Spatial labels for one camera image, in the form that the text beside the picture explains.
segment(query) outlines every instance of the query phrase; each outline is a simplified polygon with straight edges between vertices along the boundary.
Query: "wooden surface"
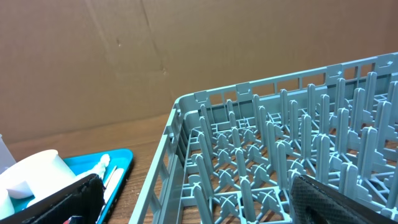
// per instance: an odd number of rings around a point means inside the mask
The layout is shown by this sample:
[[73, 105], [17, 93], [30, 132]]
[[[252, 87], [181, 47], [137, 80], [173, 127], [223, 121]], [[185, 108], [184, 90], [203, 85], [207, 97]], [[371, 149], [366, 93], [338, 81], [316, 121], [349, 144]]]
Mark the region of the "wooden surface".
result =
[[121, 147], [132, 150], [133, 169], [108, 222], [128, 223], [168, 117], [169, 115], [165, 114], [150, 119], [57, 134], [9, 144], [8, 147], [17, 161], [46, 149], [58, 150], [61, 157]]

